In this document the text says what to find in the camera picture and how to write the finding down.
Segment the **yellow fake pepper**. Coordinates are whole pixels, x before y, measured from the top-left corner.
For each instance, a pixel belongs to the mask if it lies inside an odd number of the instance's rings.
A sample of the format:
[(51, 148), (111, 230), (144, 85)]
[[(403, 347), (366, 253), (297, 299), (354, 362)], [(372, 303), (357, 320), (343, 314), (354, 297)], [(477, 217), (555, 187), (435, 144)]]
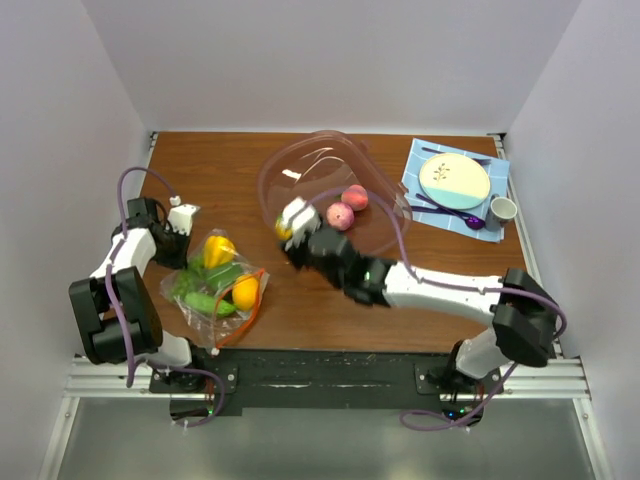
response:
[(209, 236), (203, 247), (203, 265), (206, 269), (214, 269), (232, 261), (236, 255), (235, 245), (225, 236)]

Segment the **yellow fake lemon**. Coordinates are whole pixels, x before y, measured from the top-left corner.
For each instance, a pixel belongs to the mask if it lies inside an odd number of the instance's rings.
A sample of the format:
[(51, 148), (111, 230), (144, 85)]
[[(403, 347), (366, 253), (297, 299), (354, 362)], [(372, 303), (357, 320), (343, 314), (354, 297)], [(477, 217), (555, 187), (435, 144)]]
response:
[(289, 227), (288, 223), (281, 216), (277, 218), (274, 230), (280, 241), (288, 241), (293, 235), (293, 231)]

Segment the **green fake pepper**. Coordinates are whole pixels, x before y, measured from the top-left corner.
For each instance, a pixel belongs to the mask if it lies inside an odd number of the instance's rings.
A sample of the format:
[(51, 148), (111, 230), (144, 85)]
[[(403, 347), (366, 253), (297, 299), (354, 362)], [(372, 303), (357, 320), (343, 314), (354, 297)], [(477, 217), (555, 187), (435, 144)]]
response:
[(227, 262), (213, 269), (206, 269), (203, 273), (204, 284), (210, 290), (218, 291), (233, 285), (243, 273), (240, 263)]

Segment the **green fake cucumber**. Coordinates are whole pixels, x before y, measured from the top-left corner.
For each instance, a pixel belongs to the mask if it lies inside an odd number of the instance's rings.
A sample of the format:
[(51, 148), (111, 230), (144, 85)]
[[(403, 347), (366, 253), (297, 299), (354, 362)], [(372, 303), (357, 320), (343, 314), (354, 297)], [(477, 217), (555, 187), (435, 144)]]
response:
[(203, 292), (189, 292), (183, 301), (187, 307), (203, 315), (226, 317), (236, 311), (233, 304)]

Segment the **pink fake peach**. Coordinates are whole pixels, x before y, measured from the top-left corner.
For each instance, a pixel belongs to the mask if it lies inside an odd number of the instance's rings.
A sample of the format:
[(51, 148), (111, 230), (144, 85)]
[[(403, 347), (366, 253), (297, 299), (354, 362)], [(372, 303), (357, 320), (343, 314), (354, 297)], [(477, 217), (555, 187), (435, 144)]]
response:
[(343, 191), (341, 201), (348, 205), (354, 212), (364, 210), (369, 204), (366, 189), (358, 184), (351, 185)]

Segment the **clear zip top bag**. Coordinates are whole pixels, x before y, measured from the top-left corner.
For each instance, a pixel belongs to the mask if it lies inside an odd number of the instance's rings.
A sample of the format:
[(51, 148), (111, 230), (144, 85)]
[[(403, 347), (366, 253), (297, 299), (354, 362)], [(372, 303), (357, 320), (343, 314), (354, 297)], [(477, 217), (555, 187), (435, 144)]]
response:
[[(225, 236), (231, 240), (226, 231), (221, 229), (214, 229), (210, 231), (208, 235), (206, 235), (206, 237), (201, 241), (201, 243), (193, 252), (187, 255), (187, 260), (191, 259), (195, 255), (202, 255), (204, 243), (206, 239), (211, 235)], [(171, 299), (171, 288), (173, 286), (174, 278), (180, 270), (169, 274), (160, 282), (161, 295), (182, 313), (188, 327), (192, 331), (194, 331), (194, 333), (197, 335), (199, 344), (204, 348), (219, 350), (223, 347), (231, 345), (232, 342), (242, 337), (246, 333), (246, 331), (249, 330), (249, 328), (255, 323), (262, 301), (264, 299), (265, 290), (269, 281), (269, 274), (267, 273), (267, 271), (262, 267), (257, 267), (249, 263), (249, 261), (243, 255), (241, 255), (237, 248), (236, 255), (230, 262), (240, 263), (244, 270), (244, 273), (242, 275), (254, 275), (260, 282), (260, 292), (257, 303), (250, 311), (240, 311), (236, 308), (236, 311), (233, 314), (226, 317), (216, 315), (203, 315), (187, 307), (183, 301), (184, 298), (178, 302), (174, 302)], [(231, 295), (232, 287), (233, 285), (230, 285), (227, 288), (218, 291), (212, 291), (205, 286), (205, 288), (200, 292), (206, 293), (218, 299), (226, 300), (227, 302), (233, 304)]]

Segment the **orange yellow fake mango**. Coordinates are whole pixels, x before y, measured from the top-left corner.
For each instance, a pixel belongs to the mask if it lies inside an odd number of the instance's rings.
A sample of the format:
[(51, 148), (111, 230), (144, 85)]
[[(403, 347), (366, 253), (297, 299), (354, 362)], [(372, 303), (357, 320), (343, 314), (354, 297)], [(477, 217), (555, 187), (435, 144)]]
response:
[(238, 277), (232, 287), (232, 302), (240, 311), (250, 311), (257, 303), (260, 292), (259, 280), (251, 274)]

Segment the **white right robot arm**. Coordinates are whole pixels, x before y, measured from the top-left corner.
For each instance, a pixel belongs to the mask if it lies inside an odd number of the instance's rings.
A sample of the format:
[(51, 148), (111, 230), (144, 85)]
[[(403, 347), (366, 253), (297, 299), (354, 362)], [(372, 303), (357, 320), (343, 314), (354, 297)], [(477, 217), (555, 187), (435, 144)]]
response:
[(503, 277), (473, 277), (416, 268), (362, 254), (328, 226), (285, 233), (280, 246), (296, 269), (317, 271), (356, 303), (437, 311), (483, 325), (481, 334), (454, 346), (440, 376), (459, 393), (509, 362), (546, 366), (562, 329), (556, 302), (520, 269), (511, 268)]

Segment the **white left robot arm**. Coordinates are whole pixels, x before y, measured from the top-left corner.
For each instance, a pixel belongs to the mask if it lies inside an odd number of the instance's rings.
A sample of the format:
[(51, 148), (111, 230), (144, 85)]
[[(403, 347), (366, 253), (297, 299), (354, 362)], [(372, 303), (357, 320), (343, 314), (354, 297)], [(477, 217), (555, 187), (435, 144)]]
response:
[(124, 220), (111, 236), (99, 267), (69, 286), (69, 299), (85, 357), (94, 365), (124, 364), (126, 385), (143, 364), (171, 371), (185, 392), (200, 390), (207, 368), (192, 358), (189, 341), (167, 333), (144, 283), (149, 264), (187, 268), (194, 219), (200, 208), (170, 199), (171, 208), (139, 197), (123, 207)]

